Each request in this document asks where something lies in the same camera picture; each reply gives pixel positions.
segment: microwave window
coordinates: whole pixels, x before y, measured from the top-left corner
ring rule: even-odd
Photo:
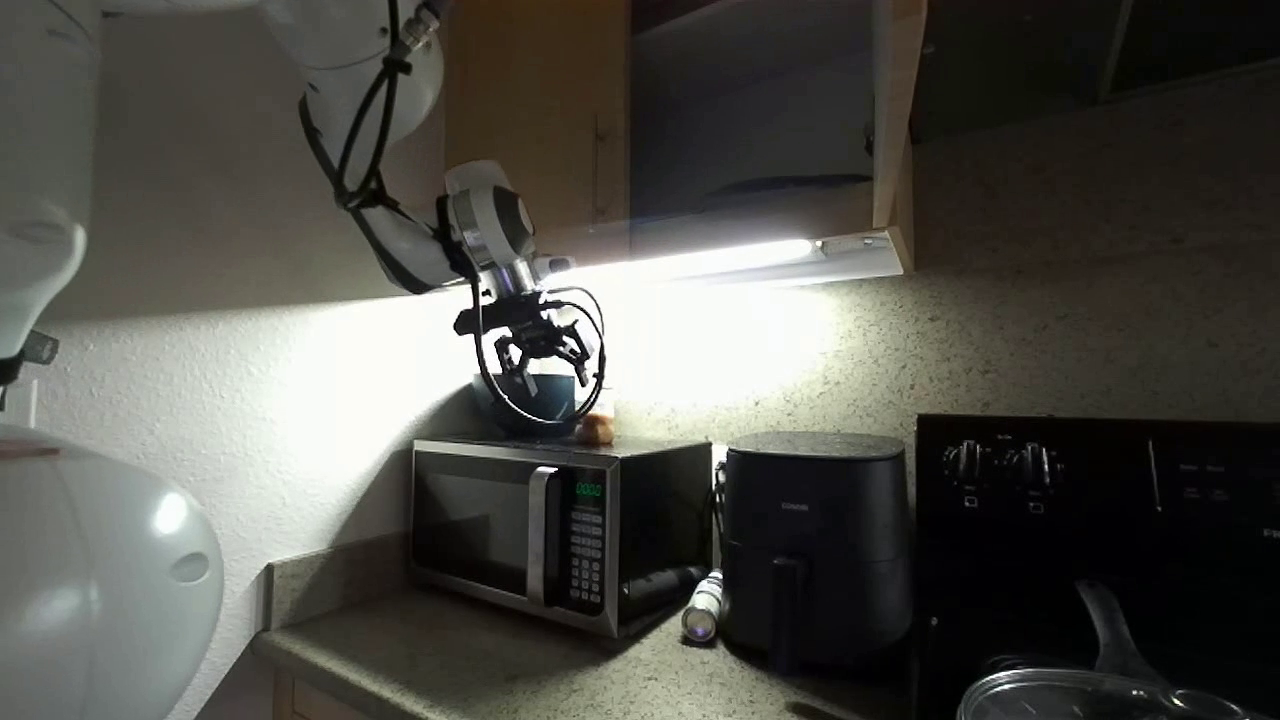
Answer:
[[[527,482],[427,473],[417,501],[417,558],[474,585],[522,590]]]

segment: stainless steel pot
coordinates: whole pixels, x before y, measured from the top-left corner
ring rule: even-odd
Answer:
[[[1171,687],[1132,643],[1109,585],[1076,585],[1093,632],[1097,669],[1006,669],[974,679],[957,720],[1264,720],[1222,696]]]

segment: black air fryer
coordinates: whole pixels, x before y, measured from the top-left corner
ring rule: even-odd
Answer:
[[[781,670],[872,669],[913,628],[903,444],[745,437],[724,457],[726,647]]]

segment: electrical outlet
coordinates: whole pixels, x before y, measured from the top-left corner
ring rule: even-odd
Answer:
[[[7,384],[0,419],[35,428],[35,398],[39,398],[39,378]]]

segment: black appliance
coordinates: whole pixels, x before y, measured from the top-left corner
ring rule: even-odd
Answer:
[[[921,417],[913,714],[1086,669],[1080,577],[1165,679],[1280,714],[1280,425]]]
[[[867,669],[913,625],[903,444],[747,437],[724,457],[724,639],[772,669]]]
[[[711,444],[412,444],[412,579],[626,639],[711,564]]]

